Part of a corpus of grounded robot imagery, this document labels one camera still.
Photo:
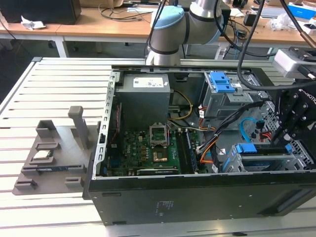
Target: motherboard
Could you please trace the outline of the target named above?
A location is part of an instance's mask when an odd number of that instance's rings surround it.
[[[196,171],[197,157],[194,150],[198,145],[198,134],[195,131],[126,131],[123,136],[122,153],[120,156],[109,157],[107,168],[103,170],[104,175],[181,174],[182,169],[185,173],[187,170]]]

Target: floor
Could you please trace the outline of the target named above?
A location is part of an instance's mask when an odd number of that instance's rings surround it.
[[[56,47],[49,48],[48,42],[42,40],[19,40],[12,41],[13,49],[8,51],[3,48],[0,51],[0,102],[6,97],[8,92],[14,86],[16,81],[22,75],[32,58],[40,57],[59,57]],[[74,51],[74,46],[78,47],[78,51]],[[103,52],[95,51],[94,42],[67,42],[70,57],[94,57],[94,58],[143,58],[145,44],[130,43],[124,46],[123,43],[102,43]],[[217,47],[211,45],[193,45],[191,55],[187,58],[191,59],[214,59]],[[267,48],[251,49],[257,53],[267,53]],[[231,54],[227,54],[225,59],[234,58],[234,50],[230,50]],[[246,56],[245,59],[262,60]]]

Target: table surface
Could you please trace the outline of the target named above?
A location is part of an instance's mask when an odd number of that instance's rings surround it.
[[[226,235],[250,231],[257,237],[315,236],[316,198],[284,217],[235,220],[119,225],[105,228],[92,201],[81,193],[14,196],[11,191],[36,137],[41,119],[56,126],[73,125],[67,112],[71,105],[84,108],[87,124],[103,114],[111,65],[143,65],[142,59],[43,58],[32,62],[0,105],[0,236],[171,237]],[[186,66],[236,66],[233,60],[182,60]],[[275,83],[290,83],[268,61],[245,61],[260,67]]]
[[[112,17],[135,15],[134,12],[122,12]],[[151,13],[143,16],[151,21]],[[61,25],[56,34],[61,36],[98,36],[98,37],[135,37],[147,38],[150,23],[146,21],[118,22],[103,17],[97,8],[82,8],[81,15],[75,25]]]
[[[24,28],[20,23],[7,23],[5,18],[0,14],[0,19],[5,25],[5,27],[12,34],[23,34],[23,35],[56,35],[56,31],[61,26],[61,24],[46,24],[43,29],[28,30]],[[8,34],[8,31],[0,24],[0,34]]]
[[[252,5],[252,0],[250,0],[246,8],[243,9],[243,12],[247,11]],[[133,14],[135,13],[123,12],[119,15],[116,15],[116,17],[124,17]],[[145,15],[144,18],[150,21],[151,14]],[[243,23],[243,17],[236,17],[234,20],[241,24]],[[82,8],[81,16],[75,25],[47,24],[46,28],[33,31],[25,29],[21,24],[18,23],[7,23],[4,18],[2,18],[2,21],[13,34],[147,38],[150,32],[150,24],[146,21],[113,21],[102,17],[97,8]],[[270,27],[267,26],[268,21],[268,19],[260,19],[256,28],[256,32],[252,37],[252,43],[306,44],[305,41],[300,37],[297,30],[292,29],[291,31],[272,31]],[[237,28],[243,29],[243,27],[239,25],[237,25]],[[7,31],[1,25],[0,33],[7,34]],[[227,35],[231,39],[234,38],[233,30],[229,26],[227,27]],[[226,41],[224,37],[220,37],[218,40]]]

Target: sticker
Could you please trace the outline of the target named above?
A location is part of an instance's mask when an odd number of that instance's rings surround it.
[[[218,168],[214,164],[212,165],[212,170],[214,173],[218,173]]]
[[[240,83],[231,83],[232,87],[241,87]]]
[[[51,168],[47,168],[47,169],[43,168],[43,169],[38,169],[38,171],[52,171],[52,169]]]
[[[219,154],[219,155],[226,155],[226,150],[225,150],[225,148],[221,149],[218,154]]]
[[[133,87],[160,88],[160,87],[163,87],[163,80],[162,78],[134,78]]]
[[[199,111],[199,117],[202,118],[202,119],[204,118],[204,111],[203,110]]]
[[[174,201],[158,201],[156,202],[155,216],[164,216],[173,208]]]

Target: slotted metal table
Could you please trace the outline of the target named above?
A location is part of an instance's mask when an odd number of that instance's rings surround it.
[[[72,125],[71,105],[81,105],[87,124],[103,113],[112,65],[143,65],[140,59],[42,58],[30,63],[0,105],[0,236],[182,237],[316,236],[316,198],[284,217],[230,219],[105,227],[82,193],[14,196],[11,193],[41,119]],[[183,65],[237,65],[237,61],[183,60]],[[262,68],[275,84],[291,83],[268,61],[245,61]]]

